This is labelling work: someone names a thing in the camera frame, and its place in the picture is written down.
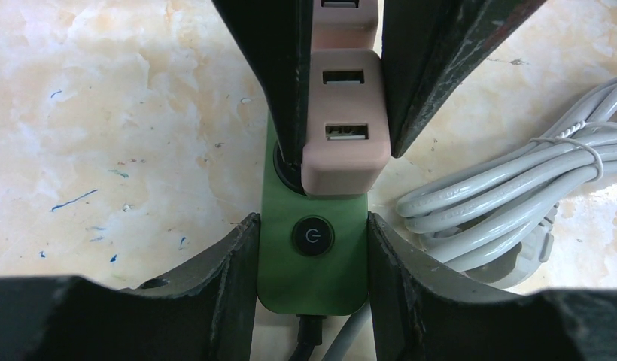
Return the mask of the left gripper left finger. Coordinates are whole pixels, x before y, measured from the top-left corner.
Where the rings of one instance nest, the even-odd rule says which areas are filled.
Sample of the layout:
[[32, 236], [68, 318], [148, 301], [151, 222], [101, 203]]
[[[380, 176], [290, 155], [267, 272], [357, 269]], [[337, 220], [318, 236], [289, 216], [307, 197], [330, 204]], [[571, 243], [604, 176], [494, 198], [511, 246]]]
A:
[[247, 360], [260, 217], [135, 289], [0, 278], [0, 360]]

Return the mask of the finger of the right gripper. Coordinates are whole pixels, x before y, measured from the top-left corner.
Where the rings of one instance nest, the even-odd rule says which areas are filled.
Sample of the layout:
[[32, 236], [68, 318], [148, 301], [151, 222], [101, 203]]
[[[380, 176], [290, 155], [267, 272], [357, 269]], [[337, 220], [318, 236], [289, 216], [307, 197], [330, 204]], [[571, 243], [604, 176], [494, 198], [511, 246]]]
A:
[[543, 4], [384, 2], [381, 65], [392, 157], [406, 153], [460, 83]]
[[306, 137], [314, 3], [213, 4], [263, 89], [284, 161], [299, 165]]

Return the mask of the green power strip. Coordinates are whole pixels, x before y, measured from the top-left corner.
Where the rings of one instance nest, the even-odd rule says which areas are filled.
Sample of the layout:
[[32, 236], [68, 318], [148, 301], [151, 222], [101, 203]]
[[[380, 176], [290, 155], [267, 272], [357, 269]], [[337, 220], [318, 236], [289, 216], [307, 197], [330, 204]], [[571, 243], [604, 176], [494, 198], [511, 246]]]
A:
[[275, 170], [278, 137], [266, 123], [257, 295], [277, 314], [345, 316], [367, 299], [367, 198], [311, 199]]

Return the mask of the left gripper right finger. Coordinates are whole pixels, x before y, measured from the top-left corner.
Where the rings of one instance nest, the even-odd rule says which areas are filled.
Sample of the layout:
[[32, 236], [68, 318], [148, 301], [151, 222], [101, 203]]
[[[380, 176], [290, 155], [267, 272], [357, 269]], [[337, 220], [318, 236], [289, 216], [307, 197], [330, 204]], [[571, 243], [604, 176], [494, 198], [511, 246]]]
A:
[[481, 284], [367, 222], [379, 360], [617, 360], [617, 290], [529, 296]]

